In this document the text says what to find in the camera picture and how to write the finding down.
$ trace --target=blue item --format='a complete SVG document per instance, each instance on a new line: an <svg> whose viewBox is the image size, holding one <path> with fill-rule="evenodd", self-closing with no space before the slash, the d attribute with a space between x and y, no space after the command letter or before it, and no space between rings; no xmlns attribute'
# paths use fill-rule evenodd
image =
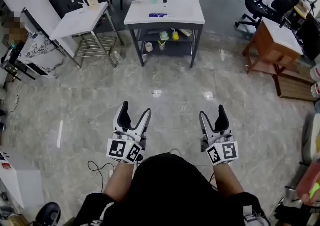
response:
<svg viewBox="0 0 320 226"><path fill-rule="evenodd" d="M149 14L149 17L151 18L157 18L157 17L163 17L163 16L166 16L167 13L150 13Z"/></svg>

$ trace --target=white cabinet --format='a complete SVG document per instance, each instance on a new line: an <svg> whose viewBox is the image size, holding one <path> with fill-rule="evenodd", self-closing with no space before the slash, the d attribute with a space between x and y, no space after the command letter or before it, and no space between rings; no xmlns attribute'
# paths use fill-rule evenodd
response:
<svg viewBox="0 0 320 226"><path fill-rule="evenodd" d="M0 178L22 208L45 203L40 170L18 152L3 146L0 146Z"/></svg>

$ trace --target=wooden pallet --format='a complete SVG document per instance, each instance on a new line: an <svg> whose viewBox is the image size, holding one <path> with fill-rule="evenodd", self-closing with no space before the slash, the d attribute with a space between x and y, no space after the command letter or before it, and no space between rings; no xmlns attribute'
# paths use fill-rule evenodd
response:
<svg viewBox="0 0 320 226"><path fill-rule="evenodd" d="M284 76L277 76L274 78L277 94L280 98L317 101L312 96L310 83L297 81Z"/></svg>
<svg viewBox="0 0 320 226"><path fill-rule="evenodd" d="M299 63L294 63L286 68L281 74L288 78L304 82L306 84L313 84L315 81L311 78L310 68L304 67Z"/></svg>

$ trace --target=metal rack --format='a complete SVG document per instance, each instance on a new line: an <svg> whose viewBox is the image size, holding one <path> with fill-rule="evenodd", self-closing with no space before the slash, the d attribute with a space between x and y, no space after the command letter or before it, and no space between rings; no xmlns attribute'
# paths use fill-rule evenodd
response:
<svg viewBox="0 0 320 226"><path fill-rule="evenodd" d="M97 42L95 38L82 39L79 48L75 54L75 58L110 55L112 49L116 44L117 36L100 37L99 40L104 50L101 48L100 44Z"/></svg>
<svg viewBox="0 0 320 226"><path fill-rule="evenodd" d="M115 34L114 36L106 36L106 37L98 37L95 33L95 29L97 25L100 23L100 20L108 19L112 29L113 33ZM79 67L81 68L84 62L84 58L86 57L98 57L98 56L107 56L110 63L112 64L113 67L116 67L117 64L112 60L111 58L111 53L112 50L116 44L117 39L119 39L120 44L123 45L124 42L121 38L121 36L118 34L116 27L112 21L112 18L110 16L109 11L106 9L105 12L102 14L100 17L100 20L98 20L97 24L93 28L92 31L86 32L86 33L91 33L92 38L85 39L83 38L83 34L86 33L81 33L79 36L81 37L80 45L78 47L77 52L75 53L75 56L71 56L63 47L62 45L57 41L53 40L53 42L59 47L61 52L71 58L71 60ZM76 59L82 58L81 63L79 63Z"/></svg>

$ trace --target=black office chair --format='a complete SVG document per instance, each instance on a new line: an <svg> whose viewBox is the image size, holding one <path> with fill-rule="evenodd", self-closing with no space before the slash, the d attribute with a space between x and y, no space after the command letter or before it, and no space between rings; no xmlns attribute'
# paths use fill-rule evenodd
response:
<svg viewBox="0 0 320 226"><path fill-rule="evenodd" d="M269 7L263 3L263 0L245 0L245 6L253 14L253 18L244 13L242 18L248 18L250 21L237 21L235 26L245 24L258 28L262 17L281 23L284 14L296 6L298 2L299 0L274 0Z"/></svg>

